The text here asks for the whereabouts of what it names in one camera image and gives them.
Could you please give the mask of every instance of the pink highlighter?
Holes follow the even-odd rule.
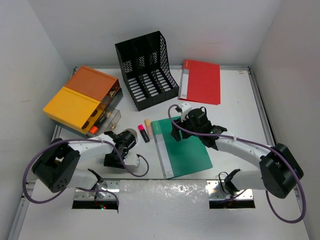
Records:
[[[148,137],[148,134],[147,134],[144,126],[143,126],[142,124],[140,124],[140,125],[138,126],[138,129],[139,129],[139,132],[140,132],[141,135],[142,135],[143,140],[144,140],[146,143],[147,143],[147,142],[150,142],[150,139],[149,139],[149,137]]]

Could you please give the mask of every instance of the white wall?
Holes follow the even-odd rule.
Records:
[[[319,11],[319,0],[286,0],[253,68],[275,137],[304,171],[312,239],[320,239]]]
[[[28,0],[70,67],[118,65],[116,43],[160,30],[169,62],[251,65],[281,0]]]
[[[51,139],[42,108],[69,72],[26,0],[0,0],[0,240],[7,239],[24,169]]]

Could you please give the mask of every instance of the orange box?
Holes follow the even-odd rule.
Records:
[[[119,89],[116,77],[82,66],[43,111],[51,119],[87,134]]]
[[[64,85],[107,106],[119,91],[119,80],[111,75],[82,66]]]

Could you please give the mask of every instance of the transparent plastic container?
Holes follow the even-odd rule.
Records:
[[[96,132],[93,133],[93,132],[89,131],[87,133],[87,136],[89,138],[96,137],[96,136],[103,134],[104,132],[107,132],[107,131],[115,130],[115,128],[117,127],[117,124],[121,118],[121,114],[120,114],[119,110],[114,109],[109,106],[103,111],[103,113],[101,114],[99,119],[101,119],[102,117],[106,117],[106,120],[102,123],[101,126],[98,127],[98,130]]]

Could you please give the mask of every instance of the plastic storage box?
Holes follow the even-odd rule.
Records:
[[[98,131],[96,131],[95,133],[92,133],[89,131],[86,134],[89,138],[99,136],[100,134],[103,134],[104,132],[107,132],[107,131],[115,130],[115,128],[117,127],[117,124],[121,118],[120,111],[117,109],[114,109],[110,106],[108,106],[103,111],[103,113],[100,115],[100,117],[102,117],[102,116],[106,117],[106,121],[102,124],[101,127],[99,127]]]
[[[178,96],[160,31],[115,45],[125,85],[139,111]]]
[[[54,121],[86,135],[120,90],[116,77],[82,66],[43,111]]]

